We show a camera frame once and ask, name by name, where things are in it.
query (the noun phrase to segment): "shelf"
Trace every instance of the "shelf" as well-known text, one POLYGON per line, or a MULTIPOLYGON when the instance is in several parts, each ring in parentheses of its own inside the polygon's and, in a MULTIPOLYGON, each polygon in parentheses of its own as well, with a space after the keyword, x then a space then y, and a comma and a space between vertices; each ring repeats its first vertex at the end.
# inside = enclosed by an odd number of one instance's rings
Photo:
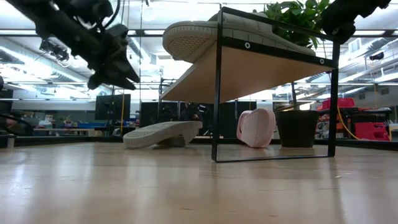
MULTIPOLYGON (((334 67, 331 60, 254 43, 250 43, 250 50, 244 50, 244 43, 247 42, 224 39, 227 40, 222 53, 221 102, 294 82, 334 67)), ((214 103, 215 80, 216 44, 168 87, 161 99, 214 103)))

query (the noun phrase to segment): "ceiling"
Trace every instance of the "ceiling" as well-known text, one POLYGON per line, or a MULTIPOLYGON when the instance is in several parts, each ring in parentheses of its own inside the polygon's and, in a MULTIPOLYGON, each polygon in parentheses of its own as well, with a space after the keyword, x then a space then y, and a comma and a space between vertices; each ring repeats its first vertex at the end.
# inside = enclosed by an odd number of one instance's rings
MULTIPOLYGON (((216 14, 220 8, 219 2, 211 0, 199 1, 150 1, 149 6, 146 6, 144 1, 123 1, 123 10, 119 12, 119 21, 122 21, 129 29, 165 29, 167 26, 179 21, 207 21, 212 15, 216 14)), ((251 12, 253 9, 258 11, 264 8, 264 3, 272 1, 267 0, 223 0, 222 6, 228 6, 242 11, 251 12)), ((398 28, 398 20, 396 14, 398 12, 398 0, 392 0, 391 6, 385 10, 377 9, 371 16, 366 19, 358 17, 356 19, 357 29, 396 29, 398 28)), ((35 29, 35 25, 24 17, 19 11, 10 6, 5 0, 0 0, 0 30, 1 29, 35 29)), ((39 37, 0 37, 0 39, 7 39, 18 45, 21 49, 32 52, 33 59, 42 61, 46 59, 52 68, 58 69, 62 66, 65 73, 78 74, 79 79, 83 82, 93 73, 87 69, 86 62, 81 58, 72 58, 66 64, 59 65, 56 59, 48 54, 43 54, 39 50, 41 39, 39 37)), ((161 37, 134 37, 138 48, 141 48, 145 54, 150 56, 150 60, 144 61, 141 65, 138 64, 137 52, 128 49, 127 56, 131 55, 131 64, 135 70, 141 70, 142 82, 141 88, 143 90, 157 91, 159 87, 160 78, 178 78, 190 66, 189 63, 175 62, 170 55, 164 50, 162 46, 161 37)), ((57 39, 51 39, 54 44, 61 45, 57 39)), ((319 57, 331 57, 331 43, 325 42, 325 47, 321 46, 314 49, 319 57)), ((345 55, 348 51, 348 43, 341 46, 341 54, 345 55)), ((357 66, 351 66, 346 69, 348 75, 355 74, 363 69, 364 61, 358 62, 357 66)), ((104 86, 102 89, 105 94, 109 93, 110 87, 104 86)))

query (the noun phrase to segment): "black monitor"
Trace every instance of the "black monitor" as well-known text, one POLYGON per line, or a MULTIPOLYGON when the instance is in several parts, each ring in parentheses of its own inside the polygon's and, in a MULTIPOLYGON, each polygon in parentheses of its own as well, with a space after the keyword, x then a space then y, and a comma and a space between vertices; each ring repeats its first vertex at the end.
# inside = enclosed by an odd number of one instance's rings
MULTIPOLYGON (((124 95, 123 119, 130 118, 131 95, 124 95)), ((97 96, 95 103, 95 120, 121 120, 123 95, 97 96)))

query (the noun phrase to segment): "plant pot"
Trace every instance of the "plant pot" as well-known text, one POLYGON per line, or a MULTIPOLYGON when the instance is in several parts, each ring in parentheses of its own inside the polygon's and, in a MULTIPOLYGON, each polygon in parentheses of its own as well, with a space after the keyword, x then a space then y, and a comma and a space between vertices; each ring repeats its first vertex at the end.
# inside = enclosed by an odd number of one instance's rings
POLYGON ((317 111, 281 111, 275 114, 282 147, 313 147, 317 111))

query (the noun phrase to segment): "black metal frame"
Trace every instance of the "black metal frame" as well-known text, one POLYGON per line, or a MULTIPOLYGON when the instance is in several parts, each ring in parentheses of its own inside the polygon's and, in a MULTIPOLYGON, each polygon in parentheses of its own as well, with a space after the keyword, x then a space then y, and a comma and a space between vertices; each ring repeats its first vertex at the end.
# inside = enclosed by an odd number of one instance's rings
POLYGON ((283 22, 274 21, 265 17, 257 16, 247 12, 242 12, 236 9, 228 7, 222 7, 218 12, 218 26, 217 26, 217 52, 216 52, 216 77, 215 77, 215 102, 214 102, 214 133, 211 147, 211 159, 215 162, 242 162, 242 161, 263 161, 273 159, 308 159, 308 158, 320 158, 320 157, 334 157, 336 149, 336 117, 337 117, 337 98, 338 98, 338 61, 340 56, 340 45, 337 39, 334 37, 320 34, 312 30, 299 28, 293 25, 285 24, 283 22), (330 40, 333 42, 333 54, 332 60, 327 58, 320 58, 312 55, 305 55, 289 50, 278 49, 276 47, 265 46, 252 42, 247 42, 239 39, 223 36, 223 15, 232 14, 234 16, 251 19, 258 22, 263 22, 272 26, 277 26, 308 34, 314 37, 321 38, 323 40, 330 40), (221 89, 221 68, 222 68, 222 55, 223 47, 231 47, 235 49, 248 50, 260 54, 272 55, 275 57, 288 58, 300 62, 312 63, 315 65, 322 65, 326 67, 334 68, 331 71, 331 107, 330 107, 330 124, 329 124, 329 143, 328 143, 328 154, 325 156, 280 156, 280 157, 255 157, 255 158, 242 158, 242 159, 230 159, 221 160, 217 158, 218 155, 218 143, 220 139, 220 89, 221 89))

